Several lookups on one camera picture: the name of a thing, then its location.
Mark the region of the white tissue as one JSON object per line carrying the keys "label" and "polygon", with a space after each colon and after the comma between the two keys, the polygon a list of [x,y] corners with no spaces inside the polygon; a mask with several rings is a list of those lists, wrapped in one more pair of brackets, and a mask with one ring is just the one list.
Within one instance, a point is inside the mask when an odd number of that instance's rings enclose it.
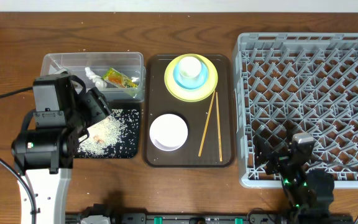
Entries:
{"label": "white tissue", "polygon": [[94,83],[98,89],[105,89],[107,83],[102,79],[101,76],[95,74],[89,67],[85,67],[86,76]]}

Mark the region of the yellow green snack wrapper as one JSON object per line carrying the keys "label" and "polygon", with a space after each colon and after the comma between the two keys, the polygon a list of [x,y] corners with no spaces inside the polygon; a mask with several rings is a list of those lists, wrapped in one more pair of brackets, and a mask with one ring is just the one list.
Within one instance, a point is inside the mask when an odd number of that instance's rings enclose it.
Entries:
{"label": "yellow green snack wrapper", "polygon": [[138,85],[135,84],[129,77],[124,75],[121,72],[118,72],[114,68],[110,68],[102,77],[102,79],[118,88],[137,88]]}

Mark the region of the wooden chopstick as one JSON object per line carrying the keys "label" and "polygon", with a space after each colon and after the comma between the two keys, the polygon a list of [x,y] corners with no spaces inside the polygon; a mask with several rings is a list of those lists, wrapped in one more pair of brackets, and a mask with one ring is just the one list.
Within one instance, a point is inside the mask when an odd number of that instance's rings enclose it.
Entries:
{"label": "wooden chopstick", "polygon": [[216,92],[216,120],[217,120],[217,131],[218,131],[218,149],[219,149],[219,161],[223,161],[223,150],[221,141],[221,124],[220,124],[220,112],[219,112],[219,96]]}
{"label": "wooden chopstick", "polygon": [[207,112],[206,122],[205,122],[205,125],[204,125],[203,135],[202,135],[202,138],[201,138],[198,157],[201,157],[202,152],[203,152],[203,146],[204,146],[204,142],[205,142],[205,138],[206,138],[206,133],[207,133],[207,130],[208,130],[208,124],[209,124],[209,119],[210,119],[210,116],[211,116],[211,110],[212,110],[212,107],[213,107],[214,96],[215,96],[215,90],[212,92],[212,97],[211,97],[211,101],[210,101],[210,104],[209,104],[209,109],[208,109],[208,112]]}

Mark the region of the white bowl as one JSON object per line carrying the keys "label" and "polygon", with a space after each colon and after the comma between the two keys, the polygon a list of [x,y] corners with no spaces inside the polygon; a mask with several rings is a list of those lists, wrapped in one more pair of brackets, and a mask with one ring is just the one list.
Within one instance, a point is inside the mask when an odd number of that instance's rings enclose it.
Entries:
{"label": "white bowl", "polygon": [[161,151],[176,151],[188,138],[188,126],[178,115],[163,114],[150,125],[149,138]]}

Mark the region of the light blue bowl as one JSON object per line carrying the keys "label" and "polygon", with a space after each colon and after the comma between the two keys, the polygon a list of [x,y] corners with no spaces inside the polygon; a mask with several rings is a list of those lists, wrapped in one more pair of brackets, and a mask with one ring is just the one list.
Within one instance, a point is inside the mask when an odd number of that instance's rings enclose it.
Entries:
{"label": "light blue bowl", "polygon": [[195,90],[203,86],[208,79],[208,69],[206,65],[201,62],[201,71],[197,77],[185,78],[179,72],[179,64],[177,64],[173,71],[173,78],[180,87],[186,90]]}

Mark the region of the yellow plate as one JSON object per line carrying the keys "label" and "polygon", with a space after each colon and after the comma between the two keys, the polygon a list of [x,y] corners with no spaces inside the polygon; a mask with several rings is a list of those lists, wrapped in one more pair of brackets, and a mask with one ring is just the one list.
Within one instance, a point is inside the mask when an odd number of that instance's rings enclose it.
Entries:
{"label": "yellow plate", "polygon": [[[206,83],[195,90],[186,90],[176,84],[173,78],[173,71],[175,66],[183,57],[196,57],[200,62],[203,62],[208,69],[208,79]],[[198,54],[184,54],[173,59],[167,66],[164,74],[164,81],[167,90],[179,100],[186,102],[196,102],[207,98],[215,90],[218,82],[218,72],[213,63],[206,57]]]}

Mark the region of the white cup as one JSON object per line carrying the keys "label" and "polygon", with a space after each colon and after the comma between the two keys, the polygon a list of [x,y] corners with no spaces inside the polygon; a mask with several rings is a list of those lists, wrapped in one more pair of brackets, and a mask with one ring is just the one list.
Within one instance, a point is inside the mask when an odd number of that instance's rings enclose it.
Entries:
{"label": "white cup", "polygon": [[181,85],[194,88],[198,85],[202,65],[196,57],[183,57],[178,65],[178,81]]}

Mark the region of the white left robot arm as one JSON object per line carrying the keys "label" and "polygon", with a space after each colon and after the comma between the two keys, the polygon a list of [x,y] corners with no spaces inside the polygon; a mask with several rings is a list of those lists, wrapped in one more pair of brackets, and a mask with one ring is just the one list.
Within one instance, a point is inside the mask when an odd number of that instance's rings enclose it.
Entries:
{"label": "white left robot arm", "polygon": [[21,177],[21,222],[64,223],[74,156],[89,127],[111,113],[96,88],[69,72],[33,82],[35,109],[12,142],[14,167]]}

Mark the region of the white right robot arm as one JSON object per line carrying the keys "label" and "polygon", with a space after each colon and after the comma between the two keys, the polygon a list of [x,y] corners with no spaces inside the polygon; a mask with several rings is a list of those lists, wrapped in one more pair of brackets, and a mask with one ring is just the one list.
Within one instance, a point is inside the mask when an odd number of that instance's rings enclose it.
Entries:
{"label": "white right robot arm", "polygon": [[329,206],[333,202],[334,179],[323,170],[307,173],[304,164],[311,159],[316,140],[309,133],[290,136],[288,150],[273,152],[266,140],[256,138],[258,163],[265,164],[265,173],[280,174],[281,183],[291,210],[292,223],[332,223]]}

